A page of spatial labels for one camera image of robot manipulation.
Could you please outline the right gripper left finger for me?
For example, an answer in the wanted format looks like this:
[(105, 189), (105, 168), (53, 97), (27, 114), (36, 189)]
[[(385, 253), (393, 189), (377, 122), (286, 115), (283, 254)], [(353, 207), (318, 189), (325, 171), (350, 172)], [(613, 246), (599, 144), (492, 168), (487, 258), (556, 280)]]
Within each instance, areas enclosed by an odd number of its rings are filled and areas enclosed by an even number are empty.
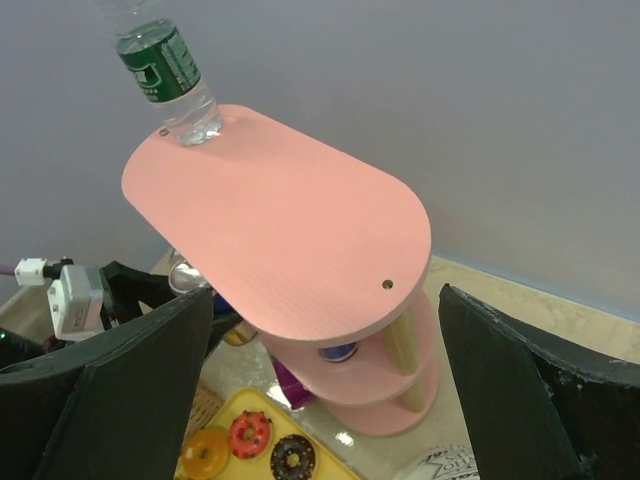
[(211, 323), (199, 289), (2, 369), (2, 478), (172, 478)]

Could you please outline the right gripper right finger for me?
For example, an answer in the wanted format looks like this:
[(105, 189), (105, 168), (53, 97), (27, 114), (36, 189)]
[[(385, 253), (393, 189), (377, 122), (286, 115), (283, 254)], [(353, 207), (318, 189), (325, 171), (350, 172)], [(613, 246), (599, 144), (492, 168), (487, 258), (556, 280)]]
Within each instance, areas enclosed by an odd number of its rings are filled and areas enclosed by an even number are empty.
[(481, 478), (638, 478), (638, 364), (449, 284), (438, 316)]

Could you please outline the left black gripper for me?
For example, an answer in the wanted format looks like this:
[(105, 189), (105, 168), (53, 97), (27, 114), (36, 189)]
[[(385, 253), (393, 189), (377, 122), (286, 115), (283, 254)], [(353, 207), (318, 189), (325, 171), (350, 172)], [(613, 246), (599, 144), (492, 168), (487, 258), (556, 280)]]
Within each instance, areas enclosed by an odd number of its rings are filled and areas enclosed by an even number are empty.
[[(61, 269), (65, 265), (78, 264), (71, 259), (62, 259), (56, 263), (46, 259), (22, 259), (16, 266), (2, 269), (1, 273), (14, 277), (22, 287), (45, 286), (48, 291), (51, 283), (60, 277)], [(117, 261), (98, 268), (104, 287), (101, 310), (104, 332), (141, 317), (143, 306), (156, 309), (182, 296), (176, 296), (169, 288), (169, 274), (146, 273)], [(213, 323), (206, 350), (207, 353), (211, 353), (235, 327), (235, 310), (226, 300), (219, 297), (211, 286), (204, 289), (209, 291), (213, 305)], [(50, 315), (47, 291), (46, 301)], [(58, 340), (54, 330), (53, 335), (46, 342), (37, 343), (3, 328), (1, 330), (1, 366), (5, 368), (74, 343), (78, 342)]]

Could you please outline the silver purple drink can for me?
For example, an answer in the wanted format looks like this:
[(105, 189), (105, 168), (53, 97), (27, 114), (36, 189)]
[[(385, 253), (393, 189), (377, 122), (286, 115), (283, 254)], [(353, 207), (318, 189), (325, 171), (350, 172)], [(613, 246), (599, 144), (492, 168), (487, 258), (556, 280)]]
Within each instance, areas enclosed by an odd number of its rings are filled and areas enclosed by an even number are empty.
[(184, 295), (197, 288), (210, 287), (202, 274), (185, 259), (176, 262), (171, 267), (168, 284), (176, 296)]

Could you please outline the purple snack packet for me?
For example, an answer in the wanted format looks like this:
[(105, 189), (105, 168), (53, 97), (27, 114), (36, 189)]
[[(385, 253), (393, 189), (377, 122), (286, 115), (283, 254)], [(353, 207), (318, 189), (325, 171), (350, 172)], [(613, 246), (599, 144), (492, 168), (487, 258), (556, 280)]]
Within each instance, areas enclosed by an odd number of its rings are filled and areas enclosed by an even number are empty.
[(280, 388), (292, 410), (299, 410), (314, 401), (316, 396), (277, 359), (271, 359)]

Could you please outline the clear water bottle green label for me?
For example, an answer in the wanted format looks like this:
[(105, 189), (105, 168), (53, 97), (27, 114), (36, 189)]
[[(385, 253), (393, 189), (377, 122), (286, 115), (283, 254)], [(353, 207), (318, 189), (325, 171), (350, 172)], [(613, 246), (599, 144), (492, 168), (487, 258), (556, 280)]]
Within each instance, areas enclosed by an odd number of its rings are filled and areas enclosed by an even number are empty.
[(166, 130), (203, 144), (223, 126), (218, 103), (164, 1), (94, 1), (109, 43)]

